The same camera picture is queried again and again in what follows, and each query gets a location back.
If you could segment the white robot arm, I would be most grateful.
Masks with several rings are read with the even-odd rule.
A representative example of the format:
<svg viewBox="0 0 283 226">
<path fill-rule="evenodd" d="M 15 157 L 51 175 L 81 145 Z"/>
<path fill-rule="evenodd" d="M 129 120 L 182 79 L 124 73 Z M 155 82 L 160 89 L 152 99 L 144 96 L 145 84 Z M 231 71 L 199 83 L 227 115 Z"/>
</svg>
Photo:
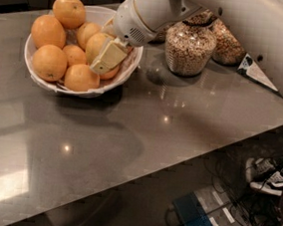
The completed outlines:
<svg viewBox="0 0 283 226">
<path fill-rule="evenodd" d="M 283 4 L 277 0 L 126 0 L 104 30 L 139 47 L 204 9 L 228 25 L 283 97 Z"/>
</svg>

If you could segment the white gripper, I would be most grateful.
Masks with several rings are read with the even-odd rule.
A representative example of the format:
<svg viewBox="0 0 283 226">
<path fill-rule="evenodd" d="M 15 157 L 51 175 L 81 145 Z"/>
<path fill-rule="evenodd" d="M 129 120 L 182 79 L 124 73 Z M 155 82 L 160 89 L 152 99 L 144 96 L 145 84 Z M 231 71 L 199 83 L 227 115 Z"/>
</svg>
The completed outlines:
<svg viewBox="0 0 283 226">
<path fill-rule="evenodd" d="M 114 19 L 102 26 L 104 34 L 118 37 L 131 46 L 140 47 L 154 39 L 156 32 L 149 29 L 139 16 L 136 0 L 125 0 L 118 8 Z M 90 64 L 97 74 L 106 74 L 118 66 L 129 54 L 127 45 L 120 39 L 107 39 L 100 52 Z"/>
</svg>

